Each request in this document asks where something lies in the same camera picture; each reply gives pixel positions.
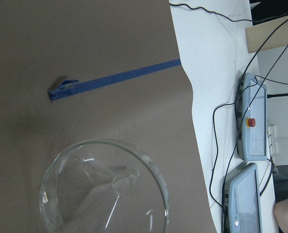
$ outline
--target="electronic device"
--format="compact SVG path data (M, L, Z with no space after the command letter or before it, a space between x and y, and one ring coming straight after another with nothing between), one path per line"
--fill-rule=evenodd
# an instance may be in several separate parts
M267 88L264 84L260 85L261 82L250 73L241 76L238 81L235 112L237 129L241 124L242 128L237 153L245 161L267 159Z
M225 233L262 233L257 165L241 163L227 175L223 192Z

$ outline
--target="brown cardboard surface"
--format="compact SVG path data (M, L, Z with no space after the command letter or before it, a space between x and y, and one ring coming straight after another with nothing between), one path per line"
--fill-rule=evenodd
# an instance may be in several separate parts
M44 232L39 189L57 153L116 138L159 166L168 232L215 232L181 66L51 102L88 81L179 58L167 1L0 1L0 232Z
M255 26L245 29L246 42L249 53L256 52L258 48L264 43L268 36L281 23L288 19L288 16L277 18L265 23L257 24ZM288 44L288 22L281 26L260 51L274 49Z

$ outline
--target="glass bowl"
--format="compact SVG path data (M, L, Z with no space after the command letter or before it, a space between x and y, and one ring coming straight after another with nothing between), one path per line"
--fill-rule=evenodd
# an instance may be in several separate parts
M164 233L169 195L158 167L118 140L89 140L57 155L40 189L50 233Z

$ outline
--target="black wire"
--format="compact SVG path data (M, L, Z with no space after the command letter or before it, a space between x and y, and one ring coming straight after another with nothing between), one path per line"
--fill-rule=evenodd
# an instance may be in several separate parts
M216 142L216 157L215 157L215 161L214 161L214 165L213 165L213 169L212 169L212 175L211 175L211 180L210 180L210 185L209 185L209 193L210 193L210 196L211 198L222 208L223 211L225 211L225 209L223 208L222 204L220 204L213 196L212 194L212 182L213 182L213 178L214 178L214 171L215 171L215 167L216 167L216 162L217 162L217 158L218 158L218 153L219 153L219 148L218 148L218 142L217 142L217 133L216 133L216 127L215 127L215 112L221 108L221 107L224 107L224 106L229 106L229 105L233 105L237 102L238 99L240 99L240 97L243 95L244 91L252 86L255 86L257 85L258 82L257 82L257 79L256 79L256 83L253 84L253 85L250 85L250 86L247 86L246 88L243 89L242 93L239 95L238 98L236 98L236 101L233 102L233 103L225 103L225 104L221 104L219 106L217 106L214 111L213 111L213 129L214 129L214 137L215 137L215 142Z
M270 159L267 159L267 160L271 162L271 169L270 169L269 177L267 178L267 181L266 181L264 187L262 188L262 190L259 193L260 196L262 196L262 194L265 192L267 185L269 184L270 178L272 176L273 169L275 168L272 157L270 156Z
M245 75L245 73L246 73L246 71L247 71L247 68L248 68L249 65L252 63L252 60L256 57L256 55L259 53L260 49L265 45L265 43L269 40L269 38L270 38L282 25L284 25L286 22L288 22L288 19L285 20L283 23L281 23L276 29L274 29L273 32L268 36L268 38L262 43L262 45L259 47L259 49L258 49L257 52L255 53L255 55L252 57L252 59L251 59L250 62L248 63L246 69L244 70L244 73L242 74L243 77L244 77L244 75ZM214 127L214 136L215 136L215 141L216 141L217 153L216 153L216 157L215 157L214 166L213 166L213 169L212 169L212 176L211 176L211 181L210 181L210 185L209 185L209 193L210 193L211 198L222 208L223 212L224 212L223 205L220 204L220 203L213 197L212 191L211 191L211 186L212 186L213 177L214 177L214 170L215 170L216 161L217 161L218 152L219 152L218 142L217 142L217 136L216 136L216 128L215 128L215 112L216 112L217 109L219 109L219 108L221 108L221 107L235 104L239 98L240 98L240 97L236 98L236 101L233 102L233 103L222 104L222 105L216 107L216 108L214 109L214 112L213 112L213 127Z
M274 82L274 83L280 83L280 84L288 85L288 83L278 82L278 81L272 80L272 79L266 79L266 80L271 81L271 82Z
M282 51L282 53L280 54L280 56L277 58L277 60L274 62L274 64L273 64L272 67L270 68L270 70L268 71L266 77L265 77L264 80L262 81L261 85L259 86L256 94L254 95L254 97L253 97L253 99L252 99L252 101L250 102L249 105L251 105L251 104L253 103L253 101L254 101L254 99L256 98L256 96L257 96L257 94L258 94L261 86L264 84L264 82L265 82L265 80L267 79L268 75L270 74L270 72L272 71L272 69L274 68L274 66L276 65L276 63L279 61L279 59L282 57L282 55L284 54L284 52L286 51L287 48L288 48L288 44L287 44L287 46L285 47L285 49ZM246 115L246 113L247 113L247 110L248 110L248 108L245 110L242 119L244 119L244 117L245 117L245 115ZM239 139L239 134L240 134L241 129L242 129L242 125L243 125L243 121L242 121L241 124L240 124L240 129L239 129L239 131L238 131L238 133L237 133L236 144L235 144L235 147L234 147L234 149L233 149L233 151L232 151L232 154L231 154L231 157L230 157L228 166L227 166L226 174L225 174L225 177L224 177L224 179L223 179L222 193L224 193L224 188L225 188L225 183L226 183L226 177L227 177L227 174L228 174L228 170L229 170L229 166L230 166L231 160L232 160L233 155L234 155L234 153L235 153L235 151L236 151L237 142L238 142L238 139Z
M268 94L268 95L267 95L267 98L270 99L270 98L274 98L274 97L285 97L285 96L288 96L288 93L274 94L274 95Z
M268 18L264 18L262 20L251 20L251 19L238 19L238 20L233 20L233 19L230 19L229 17L221 14L221 13L218 13L218 12L215 12L215 11L209 11L207 9L205 9L204 7L202 6L198 6L198 7L191 7L189 6L188 4L186 3L179 3L179 4L173 4L173 3L169 3L171 6L175 6L175 7L178 7L178 6L186 6L188 7L190 10L199 10L199 9L202 9L210 14L216 14L218 16L221 16L221 17L224 17L226 18L227 20L231 21L231 22L241 22L241 21L248 21L248 22L253 22L253 23L262 23L262 22L265 22L269 19L275 19L275 18L280 18L280 17L283 17L285 15L288 15L288 12L282 14L282 15L279 15L279 16L272 16L272 17L268 17Z
M267 37L267 39L262 43L262 45L259 47L259 49L256 51L256 53L254 54L254 56L252 57L252 59L250 60L250 62L247 64L244 72L243 72L243 75L245 75L248 67L251 65L252 61L254 60L254 58L257 56L257 54L259 53L259 51L262 49L262 47L264 47L265 43L271 38L271 36L280 28L282 27L285 23L288 22L288 19L286 19L283 23L281 23L278 27L276 27L273 32Z

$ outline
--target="blue tape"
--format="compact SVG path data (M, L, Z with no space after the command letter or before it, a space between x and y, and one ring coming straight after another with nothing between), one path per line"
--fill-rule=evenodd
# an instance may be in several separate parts
M100 79L95 79L87 82L80 83L78 80L63 81L56 89L49 90L50 100L58 100L67 96L76 95L85 91L90 91L103 86L108 86L115 83L120 83L125 80L137 78L146 74L155 73L171 67L180 66L181 60L176 59L168 62L159 63L149 67L139 68L127 71L120 74L110 75Z

